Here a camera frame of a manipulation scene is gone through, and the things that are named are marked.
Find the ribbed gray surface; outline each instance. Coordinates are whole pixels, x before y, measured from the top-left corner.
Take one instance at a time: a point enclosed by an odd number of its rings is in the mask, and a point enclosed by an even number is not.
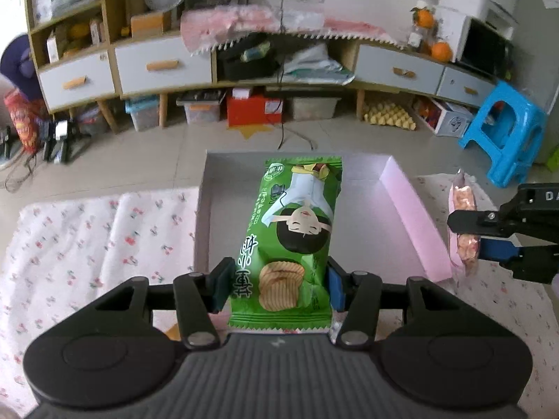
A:
[[[221,349],[186,358],[158,393],[107,412],[38,407],[30,419],[524,419],[516,407],[445,413],[401,395],[370,358],[328,337],[233,334]]]

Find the cabinet leg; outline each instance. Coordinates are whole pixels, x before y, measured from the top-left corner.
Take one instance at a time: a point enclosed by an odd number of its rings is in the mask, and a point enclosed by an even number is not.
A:
[[[159,127],[167,125],[167,103],[169,101],[168,94],[159,95]]]
[[[118,134],[118,125],[116,124],[115,117],[113,116],[111,109],[108,107],[107,102],[104,100],[98,100],[97,105],[99,106],[99,110],[103,114],[105,120],[108,122],[111,131]]]
[[[365,90],[357,90],[356,117],[358,121],[363,119],[363,106],[365,105]]]

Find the blue plastic stool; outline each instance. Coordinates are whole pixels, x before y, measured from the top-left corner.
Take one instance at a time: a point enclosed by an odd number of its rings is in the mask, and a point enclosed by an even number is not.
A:
[[[485,123],[493,106],[503,101],[495,125]],[[538,155],[546,128],[547,114],[505,82],[500,82],[485,100],[468,130],[458,141],[465,148],[476,142],[491,158],[487,177],[497,187],[505,188],[513,177],[526,182]]]

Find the open box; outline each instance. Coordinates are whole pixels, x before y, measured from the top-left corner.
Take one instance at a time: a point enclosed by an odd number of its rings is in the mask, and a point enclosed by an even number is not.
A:
[[[210,271],[226,256],[237,258],[266,160],[301,155],[208,152],[196,222],[197,271]],[[372,154],[337,155],[343,179],[329,253],[339,265],[348,272],[377,274],[387,283],[404,284],[416,275],[435,282],[450,278],[446,246],[396,161]]]

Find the green bag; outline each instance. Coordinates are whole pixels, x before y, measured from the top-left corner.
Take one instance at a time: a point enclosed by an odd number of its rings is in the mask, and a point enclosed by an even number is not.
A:
[[[340,157],[270,159],[242,244],[231,296],[232,327],[329,327],[324,287]]]

